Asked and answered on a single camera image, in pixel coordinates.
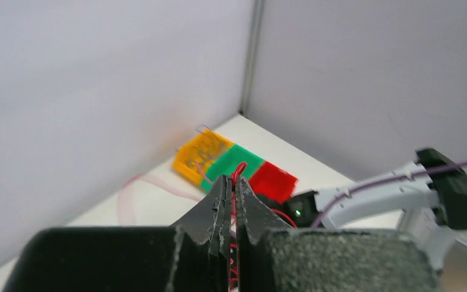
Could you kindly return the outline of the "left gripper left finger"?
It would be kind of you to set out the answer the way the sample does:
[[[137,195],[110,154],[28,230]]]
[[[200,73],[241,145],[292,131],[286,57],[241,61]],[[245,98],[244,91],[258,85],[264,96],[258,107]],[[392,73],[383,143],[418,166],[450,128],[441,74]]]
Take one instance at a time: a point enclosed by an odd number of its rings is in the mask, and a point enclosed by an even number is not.
[[[232,180],[169,226],[49,228],[25,245],[5,291],[229,291]]]

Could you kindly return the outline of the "green plastic bin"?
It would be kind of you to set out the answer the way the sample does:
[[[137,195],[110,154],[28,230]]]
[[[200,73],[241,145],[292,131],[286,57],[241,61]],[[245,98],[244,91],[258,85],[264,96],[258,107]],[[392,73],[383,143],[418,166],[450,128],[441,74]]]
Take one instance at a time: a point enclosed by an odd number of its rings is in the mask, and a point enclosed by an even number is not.
[[[220,150],[199,150],[193,161],[193,184],[202,190],[210,190],[217,177],[229,176],[242,162],[246,163],[242,175],[249,179],[265,161],[238,144],[221,147]]]

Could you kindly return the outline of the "red plastic bin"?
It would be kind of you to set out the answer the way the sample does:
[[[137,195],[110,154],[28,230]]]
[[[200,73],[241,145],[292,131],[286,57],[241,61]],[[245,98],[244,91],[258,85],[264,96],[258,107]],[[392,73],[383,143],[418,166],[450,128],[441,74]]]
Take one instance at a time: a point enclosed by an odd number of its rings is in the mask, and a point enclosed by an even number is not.
[[[276,165],[265,161],[249,178],[254,193],[259,193],[270,200],[282,203],[289,199],[298,179]]]

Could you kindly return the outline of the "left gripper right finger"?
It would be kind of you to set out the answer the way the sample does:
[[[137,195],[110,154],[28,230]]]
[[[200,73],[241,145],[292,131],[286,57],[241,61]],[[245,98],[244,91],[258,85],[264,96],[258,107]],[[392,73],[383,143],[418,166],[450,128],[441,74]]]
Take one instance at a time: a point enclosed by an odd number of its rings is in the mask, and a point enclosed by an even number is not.
[[[441,291],[412,237],[386,229],[296,229],[235,184],[240,291]]]

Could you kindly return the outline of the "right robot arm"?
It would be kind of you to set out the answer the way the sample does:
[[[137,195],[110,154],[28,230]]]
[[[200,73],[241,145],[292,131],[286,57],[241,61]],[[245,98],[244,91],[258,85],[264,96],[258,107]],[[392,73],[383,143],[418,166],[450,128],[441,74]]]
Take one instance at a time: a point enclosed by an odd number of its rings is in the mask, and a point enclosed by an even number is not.
[[[411,235],[434,270],[442,271],[459,231],[467,231],[467,161],[453,162],[434,148],[382,175],[332,189],[308,190],[281,203],[258,198],[298,228],[342,226],[400,210],[397,229]]]

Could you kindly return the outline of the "yellow plastic bin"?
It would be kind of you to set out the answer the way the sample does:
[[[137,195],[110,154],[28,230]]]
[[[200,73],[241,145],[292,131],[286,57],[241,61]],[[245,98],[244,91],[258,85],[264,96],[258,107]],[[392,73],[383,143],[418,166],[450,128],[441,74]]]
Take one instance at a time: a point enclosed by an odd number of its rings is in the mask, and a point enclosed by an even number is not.
[[[172,163],[173,170],[196,187],[207,183],[206,173],[220,156],[228,152],[234,143],[204,127],[198,135],[177,150]]]

